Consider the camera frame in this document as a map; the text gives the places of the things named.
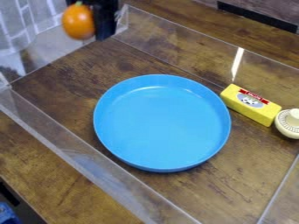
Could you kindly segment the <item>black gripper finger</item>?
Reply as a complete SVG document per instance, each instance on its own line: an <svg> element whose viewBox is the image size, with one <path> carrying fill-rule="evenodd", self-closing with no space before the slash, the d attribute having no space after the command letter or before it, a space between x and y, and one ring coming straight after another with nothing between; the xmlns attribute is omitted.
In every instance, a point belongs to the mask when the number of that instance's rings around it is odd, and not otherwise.
<svg viewBox="0 0 299 224"><path fill-rule="evenodd" d="M95 0L92 5L96 40L103 41L116 33L117 0Z"/></svg>

